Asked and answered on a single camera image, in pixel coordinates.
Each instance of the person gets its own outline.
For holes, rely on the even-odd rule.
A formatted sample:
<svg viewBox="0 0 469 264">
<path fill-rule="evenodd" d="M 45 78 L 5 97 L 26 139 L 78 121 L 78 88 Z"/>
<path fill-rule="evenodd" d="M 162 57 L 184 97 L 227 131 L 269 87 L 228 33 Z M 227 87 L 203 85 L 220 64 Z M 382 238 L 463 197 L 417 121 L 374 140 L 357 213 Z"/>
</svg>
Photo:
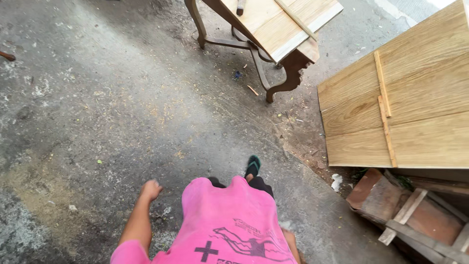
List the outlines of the person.
<svg viewBox="0 0 469 264">
<path fill-rule="evenodd" d="M 150 203 L 163 187 L 147 181 L 125 225 L 111 264 L 299 264 L 295 235 L 279 226 L 272 187 L 248 161 L 244 178 L 226 187 L 215 177 L 196 178 L 182 193 L 184 221 L 172 246 L 151 261 Z"/>
</svg>

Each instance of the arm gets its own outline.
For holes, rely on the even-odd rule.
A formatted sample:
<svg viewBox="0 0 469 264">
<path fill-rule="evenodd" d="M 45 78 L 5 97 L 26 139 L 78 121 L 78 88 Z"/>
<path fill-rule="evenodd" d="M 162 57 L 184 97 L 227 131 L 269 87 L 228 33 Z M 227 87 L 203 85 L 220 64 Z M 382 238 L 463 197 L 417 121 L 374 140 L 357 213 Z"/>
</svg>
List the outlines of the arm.
<svg viewBox="0 0 469 264">
<path fill-rule="evenodd" d="M 158 197 L 161 190 L 163 187 L 155 180 L 149 180 L 142 186 L 118 245 L 136 239 L 140 241 L 148 255 L 151 243 L 150 203 Z"/>
<path fill-rule="evenodd" d="M 298 249 L 296 248 L 295 234 L 283 227 L 282 232 L 283 236 L 285 236 L 285 240 L 287 241 L 288 247 L 290 248 L 293 257 L 295 258 L 298 264 L 301 264 L 300 254 L 298 253 Z"/>
</svg>

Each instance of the carved table leg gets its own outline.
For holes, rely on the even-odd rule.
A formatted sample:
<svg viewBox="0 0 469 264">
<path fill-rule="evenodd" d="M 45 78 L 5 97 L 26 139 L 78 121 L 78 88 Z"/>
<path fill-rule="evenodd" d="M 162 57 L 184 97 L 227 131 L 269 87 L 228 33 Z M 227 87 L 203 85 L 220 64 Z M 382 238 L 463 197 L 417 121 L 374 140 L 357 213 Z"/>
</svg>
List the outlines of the carved table leg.
<svg viewBox="0 0 469 264">
<path fill-rule="evenodd" d="M 199 46 L 203 49 L 205 47 L 205 37 L 207 32 L 205 31 L 204 22 L 202 21 L 199 10 L 197 9 L 196 0 L 185 0 L 185 3 L 187 9 L 189 9 L 189 13 L 192 19 L 194 19 L 194 23 L 196 24 L 197 30 L 199 32 L 197 41 L 199 42 Z"/>
<path fill-rule="evenodd" d="M 311 62 L 296 49 L 286 56 L 280 63 L 283 65 L 283 68 L 287 73 L 287 79 L 267 90 L 266 99 L 269 103 L 273 102 L 274 93 L 291 91 L 297 88 L 301 84 L 302 80 L 301 75 L 303 73 L 300 71 L 307 68 Z"/>
</svg>

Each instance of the hand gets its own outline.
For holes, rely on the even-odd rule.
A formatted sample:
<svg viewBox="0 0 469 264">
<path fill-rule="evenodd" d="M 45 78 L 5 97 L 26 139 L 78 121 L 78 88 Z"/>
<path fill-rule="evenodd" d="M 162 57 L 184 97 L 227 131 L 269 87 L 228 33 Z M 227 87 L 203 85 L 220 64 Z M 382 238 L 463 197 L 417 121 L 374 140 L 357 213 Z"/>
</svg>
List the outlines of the hand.
<svg viewBox="0 0 469 264">
<path fill-rule="evenodd" d="M 295 234 L 293 234 L 293 232 L 283 227 L 281 227 L 281 229 L 282 229 L 283 236 L 285 237 L 285 240 L 287 241 L 288 245 L 296 246 Z"/>
<path fill-rule="evenodd" d="M 148 199 L 151 202 L 158 197 L 162 190 L 163 186 L 160 186 L 156 180 L 151 179 L 142 186 L 139 199 Z"/>
</svg>

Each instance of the black shorts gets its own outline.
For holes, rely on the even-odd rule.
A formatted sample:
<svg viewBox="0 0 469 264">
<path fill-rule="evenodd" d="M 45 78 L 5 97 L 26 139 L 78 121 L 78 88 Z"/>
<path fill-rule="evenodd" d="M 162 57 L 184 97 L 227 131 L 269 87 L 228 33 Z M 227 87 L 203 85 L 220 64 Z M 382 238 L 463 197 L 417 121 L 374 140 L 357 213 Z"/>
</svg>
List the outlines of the black shorts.
<svg viewBox="0 0 469 264">
<path fill-rule="evenodd" d="M 218 181 L 216 177 L 209 177 L 208 179 L 210 180 L 210 182 L 212 183 L 214 187 L 226 188 L 226 186 L 221 184 L 220 181 Z M 248 182 L 248 184 L 254 189 L 265 191 L 266 193 L 270 194 L 270 196 L 272 196 L 273 198 L 272 187 L 270 185 L 265 184 L 264 180 L 261 177 L 259 176 L 254 177 L 250 182 Z"/>
</svg>

